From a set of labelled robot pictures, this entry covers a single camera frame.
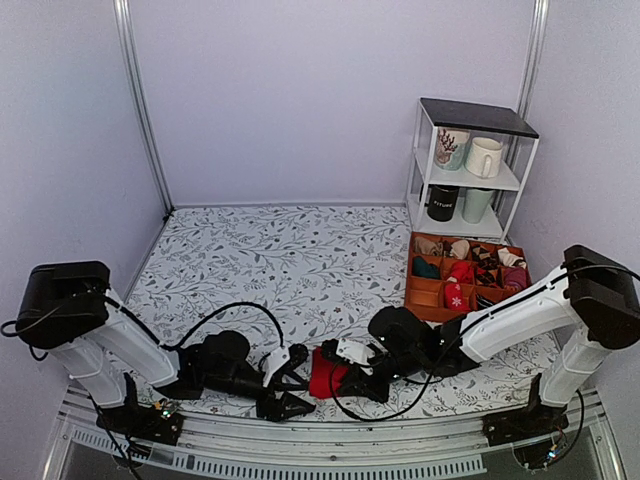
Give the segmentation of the red sock pair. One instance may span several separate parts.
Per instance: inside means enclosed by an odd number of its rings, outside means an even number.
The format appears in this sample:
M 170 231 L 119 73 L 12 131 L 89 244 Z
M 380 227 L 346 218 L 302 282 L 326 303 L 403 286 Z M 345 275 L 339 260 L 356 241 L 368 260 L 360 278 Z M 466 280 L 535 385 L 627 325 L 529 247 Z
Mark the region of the red sock pair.
M 316 347 L 312 354 L 311 377 L 309 381 L 309 394 L 317 399 L 329 399 L 332 397 L 330 387 L 338 393 L 342 379 L 348 372 L 345 365 L 336 365 L 322 356 L 322 349 Z

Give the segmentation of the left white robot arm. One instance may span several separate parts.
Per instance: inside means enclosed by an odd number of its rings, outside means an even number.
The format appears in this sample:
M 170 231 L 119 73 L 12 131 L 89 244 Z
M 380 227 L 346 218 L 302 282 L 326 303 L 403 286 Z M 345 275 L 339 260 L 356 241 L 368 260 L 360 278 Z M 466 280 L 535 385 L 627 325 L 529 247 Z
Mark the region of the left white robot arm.
M 237 331 L 166 345 L 122 303 L 100 261 L 34 267 L 16 320 L 1 330 L 56 358 L 128 434 L 141 433 L 149 415 L 128 372 L 116 372 L 107 353 L 171 400 L 197 400 L 206 390 L 250 398 L 257 416 L 272 422 L 315 409 L 297 395 L 308 388 L 295 371 L 308 358 L 305 346 L 280 341 L 252 366 L 249 341 Z

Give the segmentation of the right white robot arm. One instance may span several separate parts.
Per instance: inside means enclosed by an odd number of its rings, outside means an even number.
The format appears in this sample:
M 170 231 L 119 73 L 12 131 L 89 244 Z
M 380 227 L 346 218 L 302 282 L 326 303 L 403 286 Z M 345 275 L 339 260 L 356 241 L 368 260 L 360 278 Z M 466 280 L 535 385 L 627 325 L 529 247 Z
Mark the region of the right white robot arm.
M 369 323 L 376 344 L 330 340 L 321 354 L 349 367 L 337 395 L 384 403 L 400 378 L 420 371 L 454 377 L 516 344 L 572 326 L 559 357 L 533 383 L 533 401 L 517 415 L 521 432 L 537 436 L 611 352 L 638 342 L 638 282 L 635 272 L 574 245 L 546 277 L 488 308 L 431 327 L 405 307 L 385 307 Z

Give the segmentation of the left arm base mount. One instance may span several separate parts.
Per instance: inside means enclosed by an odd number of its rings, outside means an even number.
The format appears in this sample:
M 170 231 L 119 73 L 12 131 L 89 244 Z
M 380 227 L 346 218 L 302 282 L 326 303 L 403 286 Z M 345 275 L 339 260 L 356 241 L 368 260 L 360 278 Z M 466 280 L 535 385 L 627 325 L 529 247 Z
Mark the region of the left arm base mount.
M 114 408 L 99 407 L 96 425 L 127 438 L 176 446 L 184 422 L 177 407 L 166 399 L 154 406 L 140 405 L 134 380 L 128 373 L 124 374 L 124 380 L 124 404 Z

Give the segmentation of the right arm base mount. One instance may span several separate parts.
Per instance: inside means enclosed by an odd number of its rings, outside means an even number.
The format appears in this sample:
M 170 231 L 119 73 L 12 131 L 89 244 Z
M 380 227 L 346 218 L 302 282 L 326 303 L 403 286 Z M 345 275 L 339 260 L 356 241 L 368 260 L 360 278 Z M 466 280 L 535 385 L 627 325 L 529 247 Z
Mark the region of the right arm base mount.
M 521 408 L 507 410 L 482 417 L 482 432 L 490 446 L 514 443 L 542 435 L 557 433 L 568 426 L 566 408 L 542 404 L 539 395 L 541 374 L 530 384 L 528 403 Z M 517 447 L 516 461 L 525 469 L 533 471 L 550 466 L 559 458 L 559 440 L 547 440 L 542 444 Z

